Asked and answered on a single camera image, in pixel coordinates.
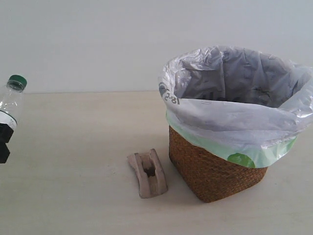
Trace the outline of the white plastic bin liner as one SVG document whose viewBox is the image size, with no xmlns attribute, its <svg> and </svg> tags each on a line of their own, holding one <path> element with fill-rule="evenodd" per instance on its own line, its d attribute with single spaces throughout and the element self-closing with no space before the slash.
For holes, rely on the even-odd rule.
<svg viewBox="0 0 313 235">
<path fill-rule="evenodd" d="M 274 164 L 313 122 L 312 68 L 242 47 L 205 47 L 171 59 L 159 92 L 169 125 L 182 137 L 249 168 Z"/>
</svg>

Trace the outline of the woven brown wicker basket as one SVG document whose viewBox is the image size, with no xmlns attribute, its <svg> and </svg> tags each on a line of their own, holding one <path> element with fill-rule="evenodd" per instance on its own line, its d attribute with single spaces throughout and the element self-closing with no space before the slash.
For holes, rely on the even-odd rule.
<svg viewBox="0 0 313 235">
<path fill-rule="evenodd" d="M 169 127 L 169 158 L 191 191 L 203 202 L 218 201 L 259 183 L 267 168 L 248 168 L 195 146 Z"/>
</svg>

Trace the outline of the green label water bottle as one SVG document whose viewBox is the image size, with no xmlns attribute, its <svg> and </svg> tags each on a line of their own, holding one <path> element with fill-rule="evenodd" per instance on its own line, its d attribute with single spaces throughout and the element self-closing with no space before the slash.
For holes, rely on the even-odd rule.
<svg viewBox="0 0 313 235">
<path fill-rule="evenodd" d="M 12 75 L 0 88 L 0 122 L 7 124 L 13 131 L 18 124 L 22 111 L 23 92 L 27 80 L 20 75 Z"/>
</svg>

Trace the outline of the beige paper pulp packaging piece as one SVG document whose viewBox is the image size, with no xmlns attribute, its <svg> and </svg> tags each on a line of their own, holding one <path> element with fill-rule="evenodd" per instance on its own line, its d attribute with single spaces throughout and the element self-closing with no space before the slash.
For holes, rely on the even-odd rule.
<svg viewBox="0 0 313 235">
<path fill-rule="evenodd" d="M 168 191 L 165 173 L 154 148 L 144 153 L 133 153 L 127 161 L 135 171 L 140 198 L 153 198 Z"/>
</svg>

